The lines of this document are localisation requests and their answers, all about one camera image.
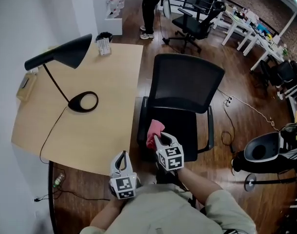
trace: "lamp arm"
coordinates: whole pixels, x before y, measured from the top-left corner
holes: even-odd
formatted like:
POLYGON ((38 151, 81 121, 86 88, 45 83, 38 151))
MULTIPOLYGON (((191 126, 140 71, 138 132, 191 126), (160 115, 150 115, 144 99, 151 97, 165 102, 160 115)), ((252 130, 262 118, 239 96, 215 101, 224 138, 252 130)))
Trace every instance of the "lamp arm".
POLYGON ((65 94, 62 92, 62 90, 60 89, 59 85, 56 83, 55 79, 52 77, 52 75, 50 74, 47 66, 45 64, 43 64, 43 67, 45 68, 46 72, 48 73, 49 77, 51 78, 51 80, 53 81, 53 83, 55 84, 55 86, 57 87, 57 89, 60 91, 60 93, 63 95, 63 97, 66 99, 67 102, 70 102, 67 97, 65 96, 65 94))

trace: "black desk lamp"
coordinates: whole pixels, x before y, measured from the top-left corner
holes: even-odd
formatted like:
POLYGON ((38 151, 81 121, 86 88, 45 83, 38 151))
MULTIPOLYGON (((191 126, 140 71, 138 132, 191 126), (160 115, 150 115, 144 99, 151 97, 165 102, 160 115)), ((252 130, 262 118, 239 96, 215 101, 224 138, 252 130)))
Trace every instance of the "black desk lamp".
POLYGON ((57 60, 58 62, 61 62, 71 68, 77 68, 83 58, 85 57, 87 50, 89 49, 90 43, 92 40, 92 34, 88 34, 86 36, 77 38, 75 40, 69 41, 55 49, 49 50, 39 56, 36 56, 32 59, 29 59, 28 61, 25 62, 25 69, 31 70, 33 68, 36 68, 40 65, 43 65, 45 70, 47 71, 49 77, 53 81, 53 83, 56 85, 58 90, 61 92, 63 97, 66 99, 68 102, 68 106, 70 109, 73 111, 79 112, 79 113, 87 113, 92 110, 94 110, 99 102, 99 98, 96 95, 95 92, 92 91, 87 91, 84 93, 81 93, 77 96, 75 96, 73 99, 68 100, 65 94, 62 92, 58 84, 56 83, 55 79, 53 79, 52 75, 50 74, 46 63, 52 61, 52 60, 57 60), (84 109, 80 105, 81 100, 83 99, 84 96, 86 95, 94 95, 96 97, 96 103, 95 105, 90 108, 90 109, 84 109))

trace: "brick wall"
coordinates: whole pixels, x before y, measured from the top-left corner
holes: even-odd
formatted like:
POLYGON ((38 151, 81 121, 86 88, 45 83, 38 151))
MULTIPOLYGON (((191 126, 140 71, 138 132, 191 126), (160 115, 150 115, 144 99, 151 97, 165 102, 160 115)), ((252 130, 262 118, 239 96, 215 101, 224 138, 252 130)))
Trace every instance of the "brick wall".
MULTIPOLYGON (((232 0, 249 8, 280 32, 293 15, 293 11, 281 0, 232 0)), ((289 59, 297 60, 297 17, 281 38, 287 44, 289 59)))

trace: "pink cloth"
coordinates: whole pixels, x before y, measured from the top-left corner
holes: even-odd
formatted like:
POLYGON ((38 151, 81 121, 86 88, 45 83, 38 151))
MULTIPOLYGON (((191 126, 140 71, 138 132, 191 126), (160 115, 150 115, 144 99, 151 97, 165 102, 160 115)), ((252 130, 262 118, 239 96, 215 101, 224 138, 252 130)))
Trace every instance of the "pink cloth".
POLYGON ((157 135, 160 138, 160 132, 162 132, 164 129, 165 126, 161 122, 152 119, 152 122, 148 129, 147 148, 156 150, 154 135, 157 135))

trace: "wooden desk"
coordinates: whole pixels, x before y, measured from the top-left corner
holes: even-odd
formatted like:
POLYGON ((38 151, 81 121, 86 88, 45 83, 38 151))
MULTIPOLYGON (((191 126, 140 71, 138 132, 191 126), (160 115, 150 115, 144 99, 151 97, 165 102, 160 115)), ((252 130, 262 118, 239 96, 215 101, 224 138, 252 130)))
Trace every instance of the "wooden desk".
MULTIPOLYGON (((48 63, 48 69, 68 99, 94 91, 99 96, 99 105, 85 114, 67 108, 52 130, 42 157, 108 175, 115 155, 129 151, 143 46, 113 43, 111 48, 111 55, 101 57, 92 43, 77 69, 57 61, 48 63)), ((66 106, 63 96, 40 68, 29 101, 19 107, 12 142, 39 155, 50 129, 66 106)))

